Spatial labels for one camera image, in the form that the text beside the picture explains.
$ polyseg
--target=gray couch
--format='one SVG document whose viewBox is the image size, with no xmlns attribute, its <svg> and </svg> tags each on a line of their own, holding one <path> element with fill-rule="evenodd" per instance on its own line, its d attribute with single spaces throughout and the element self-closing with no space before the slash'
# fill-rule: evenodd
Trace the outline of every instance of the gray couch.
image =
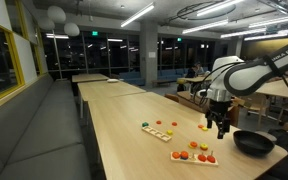
<svg viewBox="0 0 288 180">
<path fill-rule="evenodd" d="M 69 81 L 49 75 L 0 107 L 0 180 L 89 180 Z"/>
</svg>

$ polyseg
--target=ceiling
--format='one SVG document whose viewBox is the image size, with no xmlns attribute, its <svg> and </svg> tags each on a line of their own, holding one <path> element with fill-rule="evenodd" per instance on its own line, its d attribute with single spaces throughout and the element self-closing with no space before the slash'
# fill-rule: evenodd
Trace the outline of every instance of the ceiling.
<svg viewBox="0 0 288 180">
<path fill-rule="evenodd" d="M 65 12 L 77 16 L 92 15 L 126 20 L 150 4 L 152 0 L 33 0 L 33 2 L 38 9 L 47 9 L 49 6 L 56 5 L 63 8 Z M 280 10 L 288 12 L 288 0 L 244 0 L 210 15 L 202 16 L 200 19 L 197 19 L 196 12 L 192 12 L 214 2 L 217 1 L 155 0 L 155 8 L 138 21 L 147 18 L 157 21 L 161 26 L 193 28 L 228 18 L 229 23 L 227 25 L 208 30 L 228 33 L 247 29 L 250 23 L 287 16 Z M 179 11 L 188 6 L 194 7 L 186 11 L 188 15 L 178 14 Z M 277 28 L 288 28 L 288 23 L 269 27 L 273 31 Z"/>
</svg>

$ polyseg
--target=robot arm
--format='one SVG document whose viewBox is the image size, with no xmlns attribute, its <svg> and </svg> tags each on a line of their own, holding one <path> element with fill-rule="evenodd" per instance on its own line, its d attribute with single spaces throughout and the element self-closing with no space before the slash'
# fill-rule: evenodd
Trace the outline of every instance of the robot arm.
<svg viewBox="0 0 288 180">
<path fill-rule="evenodd" d="M 236 56 L 217 59 L 213 70 L 218 70 L 212 74 L 213 81 L 210 88 L 198 93 L 201 96 L 204 92 L 210 99 L 209 111 L 205 115 L 207 127 L 211 128 L 212 121 L 215 121 L 219 129 L 218 139 L 222 139 L 225 132 L 229 132 L 230 120 L 225 116 L 233 95 L 252 94 L 270 78 L 282 76 L 288 71 L 288 45 L 250 63 L 243 62 Z M 229 64 L 233 63 L 237 65 L 227 69 Z"/>
</svg>

